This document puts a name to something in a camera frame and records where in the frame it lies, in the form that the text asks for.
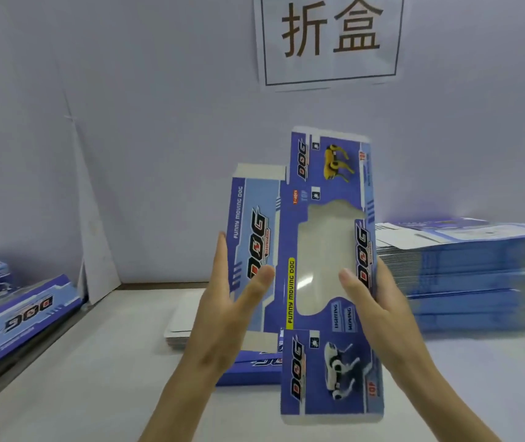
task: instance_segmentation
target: white robot dog image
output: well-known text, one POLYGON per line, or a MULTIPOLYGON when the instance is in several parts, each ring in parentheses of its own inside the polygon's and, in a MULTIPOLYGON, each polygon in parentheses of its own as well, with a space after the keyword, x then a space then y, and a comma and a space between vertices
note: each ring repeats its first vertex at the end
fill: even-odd
POLYGON ((347 349, 341 351, 334 344, 326 343, 324 347, 324 361, 326 364, 326 388, 332 393, 334 400, 342 400, 347 398, 353 391, 353 386, 356 380, 353 378, 350 380, 348 388, 342 391, 340 390, 340 381, 342 376, 352 371, 352 369, 360 363, 360 358, 355 358, 351 364, 342 363, 342 354, 347 350, 351 349, 353 345, 349 344, 347 349))

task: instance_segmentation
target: yellow robot dog image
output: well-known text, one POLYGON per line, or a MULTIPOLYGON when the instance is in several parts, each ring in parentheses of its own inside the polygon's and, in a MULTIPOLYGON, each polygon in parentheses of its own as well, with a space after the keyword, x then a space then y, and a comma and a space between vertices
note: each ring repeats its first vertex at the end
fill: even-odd
POLYGON ((354 174, 355 171, 352 170, 347 163, 337 159, 337 152, 340 152, 344 158, 348 160, 348 155, 342 147, 330 144, 325 152, 324 178, 326 180, 333 180, 335 177, 342 177, 342 179, 348 183, 346 177, 339 173, 339 170, 346 169, 352 174, 354 174))

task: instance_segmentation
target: yellow label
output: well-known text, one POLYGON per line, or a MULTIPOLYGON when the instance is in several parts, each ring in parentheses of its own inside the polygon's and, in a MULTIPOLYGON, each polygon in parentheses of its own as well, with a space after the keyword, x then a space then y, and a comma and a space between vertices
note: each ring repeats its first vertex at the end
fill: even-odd
POLYGON ((285 328, 293 330, 293 315, 296 307, 296 260, 289 258, 287 263, 287 323, 285 328))

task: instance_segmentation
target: sign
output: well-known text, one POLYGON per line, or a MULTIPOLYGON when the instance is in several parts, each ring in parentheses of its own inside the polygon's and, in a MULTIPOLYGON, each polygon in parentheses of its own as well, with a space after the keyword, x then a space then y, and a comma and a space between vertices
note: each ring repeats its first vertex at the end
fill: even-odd
POLYGON ((254 0, 259 81, 275 91, 398 73, 405 0, 254 0))

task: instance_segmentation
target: white table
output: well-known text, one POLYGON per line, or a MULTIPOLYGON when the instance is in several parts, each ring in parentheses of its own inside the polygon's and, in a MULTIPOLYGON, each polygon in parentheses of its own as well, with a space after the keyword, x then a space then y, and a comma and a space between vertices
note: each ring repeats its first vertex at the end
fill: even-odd
MULTIPOLYGON (((180 355, 164 342, 181 290, 116 291, 0 394, 0 441, 134 442, 180 355)), ((522 355, 525 337, 498 340, 522 355)), ((289 427, 278 386, 218 388, 196 441, 434 441, 384 372, 381 423, 289 427)))

